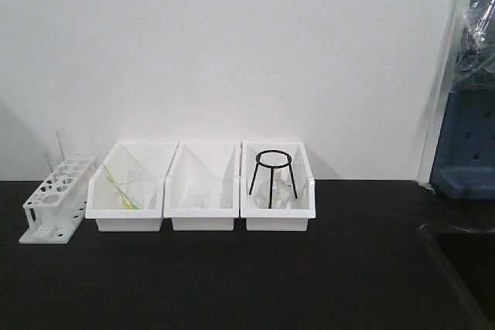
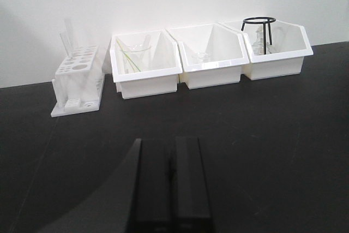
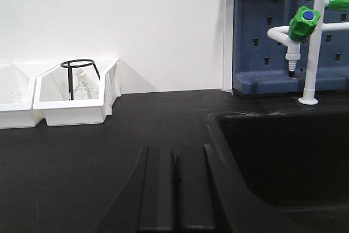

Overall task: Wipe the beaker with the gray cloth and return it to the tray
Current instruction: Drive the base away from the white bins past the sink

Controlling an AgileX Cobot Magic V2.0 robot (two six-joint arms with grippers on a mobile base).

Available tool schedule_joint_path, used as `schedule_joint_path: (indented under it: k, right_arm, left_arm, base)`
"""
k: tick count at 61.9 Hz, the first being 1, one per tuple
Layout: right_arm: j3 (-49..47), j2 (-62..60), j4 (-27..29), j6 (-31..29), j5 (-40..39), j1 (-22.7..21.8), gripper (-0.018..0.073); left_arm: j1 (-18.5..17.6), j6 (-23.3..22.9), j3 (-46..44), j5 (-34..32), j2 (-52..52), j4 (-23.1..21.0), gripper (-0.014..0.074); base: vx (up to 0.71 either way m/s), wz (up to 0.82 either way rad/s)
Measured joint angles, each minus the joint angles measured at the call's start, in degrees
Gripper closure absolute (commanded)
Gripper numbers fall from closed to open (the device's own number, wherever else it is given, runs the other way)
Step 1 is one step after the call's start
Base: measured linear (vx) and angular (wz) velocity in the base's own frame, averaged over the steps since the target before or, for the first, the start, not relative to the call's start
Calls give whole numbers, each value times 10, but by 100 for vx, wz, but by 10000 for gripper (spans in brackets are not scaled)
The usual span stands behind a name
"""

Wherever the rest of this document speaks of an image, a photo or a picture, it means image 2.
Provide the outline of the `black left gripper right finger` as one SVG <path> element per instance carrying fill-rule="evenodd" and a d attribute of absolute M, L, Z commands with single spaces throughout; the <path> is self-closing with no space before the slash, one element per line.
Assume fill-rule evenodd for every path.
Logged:
<path fill-rule="evenodd" d="M 175 232 L 214 232 L 197 137 L 176 137 L 172 180 Z"/>

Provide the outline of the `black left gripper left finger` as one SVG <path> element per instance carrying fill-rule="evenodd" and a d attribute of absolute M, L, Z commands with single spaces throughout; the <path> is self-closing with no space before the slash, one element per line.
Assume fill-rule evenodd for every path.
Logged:
<path fill-rule="evenodd" d="M 141 139 L 127 232 L 172 232 L 170 160 L 165 143 Z"/>

